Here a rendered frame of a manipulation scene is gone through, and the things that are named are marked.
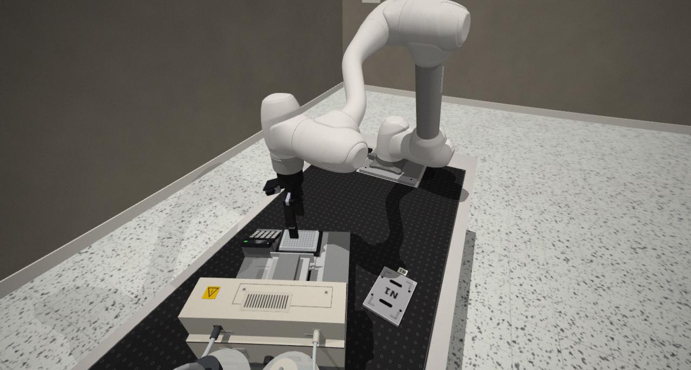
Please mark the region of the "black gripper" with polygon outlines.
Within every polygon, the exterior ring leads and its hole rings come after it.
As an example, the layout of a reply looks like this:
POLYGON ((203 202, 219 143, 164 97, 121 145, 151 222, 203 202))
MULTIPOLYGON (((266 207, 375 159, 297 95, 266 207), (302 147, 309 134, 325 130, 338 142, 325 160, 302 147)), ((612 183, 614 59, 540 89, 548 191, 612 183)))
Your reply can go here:
POLYGON ((303 208, 303 169, 296 174, 283 175, 277 174, 278 183, 284 188, 286 199, 283 199, 284 216, 286 217, 286 227, 288 227, 291 239, 298 239, 296 215, 304 217, 303 208), (295 199, 292 201, 292 199, 295 199), (295 223, 294 223, 295 222, 295 223))

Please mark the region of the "grey curved hose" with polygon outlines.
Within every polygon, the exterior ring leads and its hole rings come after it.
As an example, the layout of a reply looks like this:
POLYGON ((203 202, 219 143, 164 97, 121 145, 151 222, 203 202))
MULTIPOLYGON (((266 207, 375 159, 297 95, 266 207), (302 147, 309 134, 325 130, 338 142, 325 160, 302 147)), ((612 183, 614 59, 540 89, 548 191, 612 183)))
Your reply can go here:
MULTIPOLYGON (((215 342, 215 338, 211 338, 209 345, 207 346, 207 348, 206 348, 204 354, 201 356, 201 358, 203 356, 209 355, 209 352, 210 352, 212 346, 214 345, 214 342, 215 342)), ((195 362, 195 363, 188 363, 188 364, 182 365, 181 367, 177 367, 174 370, 205 370, 205 369, 202 365, 195 362)))

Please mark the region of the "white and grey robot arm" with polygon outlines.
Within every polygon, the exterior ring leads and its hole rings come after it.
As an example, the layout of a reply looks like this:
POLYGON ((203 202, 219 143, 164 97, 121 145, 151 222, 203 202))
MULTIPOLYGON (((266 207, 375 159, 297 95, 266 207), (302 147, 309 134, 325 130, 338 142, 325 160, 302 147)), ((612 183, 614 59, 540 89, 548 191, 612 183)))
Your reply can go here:
POLYGON ((444 63, 466 40, 469 11, 449 0, 386 0, 361 24, 342 60, 346 104, 314 119, 294 95, 274 93, 262 100, 262 134, 273 169, 290 175, 304 161, 331 172, 370 168, 401 174, 407 161, 428 167, 449 164, 456 148, 440 126, 444 63), (361 65, 383 46, 407 46, 415 63, 416 128, 404 117, 390 116, 377 136, 377 153, 368 153, 360 133, 366 110, 361 65))

